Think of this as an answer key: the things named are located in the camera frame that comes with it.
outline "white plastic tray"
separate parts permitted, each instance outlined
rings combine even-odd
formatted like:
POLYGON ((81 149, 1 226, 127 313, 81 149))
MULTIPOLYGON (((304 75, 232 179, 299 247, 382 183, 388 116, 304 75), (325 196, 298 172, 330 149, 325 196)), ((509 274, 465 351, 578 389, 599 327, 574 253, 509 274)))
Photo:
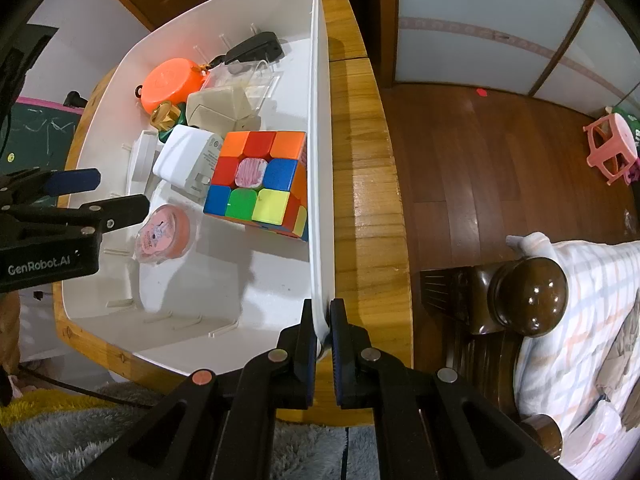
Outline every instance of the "white plastic tray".
POLYGON ((126 192, 131 146, 146 115, 134 89, 172 57, 206 62, 272 30, 284 57, 280 78, 260 110, 263 130, 308 132, 309 243, 204 216, 202 206, 153 181, 151 211, 164 203, 189 208, 197 225, 190 250, 158 266, 130 256, 140 226, 103 238, 100 271, 63 282, 66 314, 99 338, 165 368, 223 373, 273 348, 297 324, 312 298, 314 327, 328 333, 334 296, 334 212, 329 62, 321 0, 209 0, 141 40, 125 56, 94 115, 78 168, 100 169, 97 190, 73 195, 70 207, 126 192), (123 305, 131 298, 130 305, 123 305))

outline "chalkboard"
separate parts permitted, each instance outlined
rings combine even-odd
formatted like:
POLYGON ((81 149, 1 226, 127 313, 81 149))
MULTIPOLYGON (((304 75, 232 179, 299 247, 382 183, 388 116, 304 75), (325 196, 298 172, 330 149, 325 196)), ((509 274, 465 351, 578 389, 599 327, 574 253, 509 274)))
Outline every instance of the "chalkboard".
MULTIPOLYGON (((81 114, 82 108, 18 98, 11 108, 11 132, 0 160, 0 174, 35 166, 64 170, 81 114)), ((6 120, 0 130, 0 144, 5 130, 6 120)), ((45 197, 38 204, 56 205, 56 200, 45 197)))

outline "green object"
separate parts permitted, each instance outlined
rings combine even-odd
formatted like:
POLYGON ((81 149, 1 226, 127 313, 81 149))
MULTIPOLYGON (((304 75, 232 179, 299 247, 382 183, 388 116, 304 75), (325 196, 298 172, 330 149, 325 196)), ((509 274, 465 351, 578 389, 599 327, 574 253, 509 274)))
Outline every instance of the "green object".
POLYGON ((237 218, 239 220, 251 220, 254 212, 255 202, 258 194, 254 189, 239 187, 229 195, 229 202, 226 204, 225 216, 237 218))
MULTIPOLYGON (((27 168, 64 170, 66 156, 78 127, 80 113, 57 103, 25 100, 11 108, 11 132, 0 160, 0 174, 27 168)), ((0 128, 0 145, 6 134, 7 120, 0 128)), ((44 197, 37 205, 55 206, 57 197, 44 197)))
POLYGON ((174 128, 178 125, 178 124, 186 124, 187 123, 187 103, 178 103, 176 105, 178 108, 180 108, 180 117, 178 117, 178 120, 175 121, 174 126, 172 126, 171 128, 169 128, 167 131, 165 132, 159 132, 158 133, 158 140, 160 142, 162 142, 163 144, 167 141, 167 139, 169 138, 169 136, 171 135, 171 132, 174 130, 174 128))
POLYGON ((636 141, 636 146, 640 147, 640 121, 638 120, 638 118, 633 114, 625 112, 619 106, 614 106, 612 112, 622 115, 622 118, 626 121, 626 124, 628 124, 629 128, 631 128, 631 133, 633 134, 634 140, 636 141))

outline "bed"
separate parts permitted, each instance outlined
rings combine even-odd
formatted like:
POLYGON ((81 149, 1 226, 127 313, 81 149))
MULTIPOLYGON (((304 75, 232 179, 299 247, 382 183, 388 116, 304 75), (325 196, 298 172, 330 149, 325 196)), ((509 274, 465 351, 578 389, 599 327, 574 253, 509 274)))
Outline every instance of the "bed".
MULTIPOLYGON (((457 312, 449 312, 457 319, 445 323, 447 365, 514 420, 535 414, 553 418, 564 441, 560 463, 578 480, 610 480, 640 440, 640 431, 625 431, 618 415, 640 376, 640 340, 610 403, 598 403, 594 383, 640 288, 640 242, 551 244, 542 233, 507 242, 518 256, 544 256, 560 265, 567 278, 566 310, 553 330, 536 338, 504 328, 473 333, 457 312), (594 426, 603 407, 609 423, 594 426)), ((420 273, 423 304, 433 301, 425 282, 443 270, 420 273)))

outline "yellow rug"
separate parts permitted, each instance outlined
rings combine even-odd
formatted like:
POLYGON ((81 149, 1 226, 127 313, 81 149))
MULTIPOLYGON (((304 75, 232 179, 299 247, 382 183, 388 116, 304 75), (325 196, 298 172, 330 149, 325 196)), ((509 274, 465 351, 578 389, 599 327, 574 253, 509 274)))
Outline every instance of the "yellow rug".
POLYGON ((8 428, 16 422, 41 413, 75 412, 88 408, 109 408, 113 403, 84 395, 71 395, 60 390, 35 390, 0 406, 0 426, 8 428))

